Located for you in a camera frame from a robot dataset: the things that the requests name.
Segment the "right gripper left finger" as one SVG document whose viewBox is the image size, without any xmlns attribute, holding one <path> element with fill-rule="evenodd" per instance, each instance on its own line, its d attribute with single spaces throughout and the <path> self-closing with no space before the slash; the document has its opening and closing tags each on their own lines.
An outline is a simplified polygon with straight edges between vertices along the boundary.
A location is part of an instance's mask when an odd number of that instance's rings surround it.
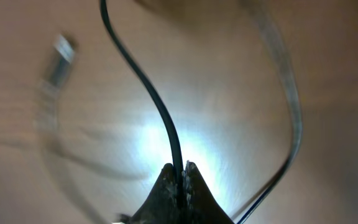
<svg viewBox="0 0 358 224">
<path fill-rule="evenodd" d="M 134 215 L 119 215 L 120 223 L 175 224 L 180 210 L 177 207 L 177 186 L 173 177 L 173 165 L 163 166 L 152 190 Z"/>
</svg>

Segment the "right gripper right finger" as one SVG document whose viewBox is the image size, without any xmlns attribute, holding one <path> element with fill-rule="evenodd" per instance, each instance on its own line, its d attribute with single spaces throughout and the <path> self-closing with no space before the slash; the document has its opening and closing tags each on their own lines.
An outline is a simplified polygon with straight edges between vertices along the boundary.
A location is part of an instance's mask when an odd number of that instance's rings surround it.
<svg viewBox="0 0 358 224">
<path fill-rule="evenodd" d="M 187 161 L 183 176 L 184 207 L 181 222 L 187 224 L 233 224 L 219 206 L 194 162 Z"/>
</svg>

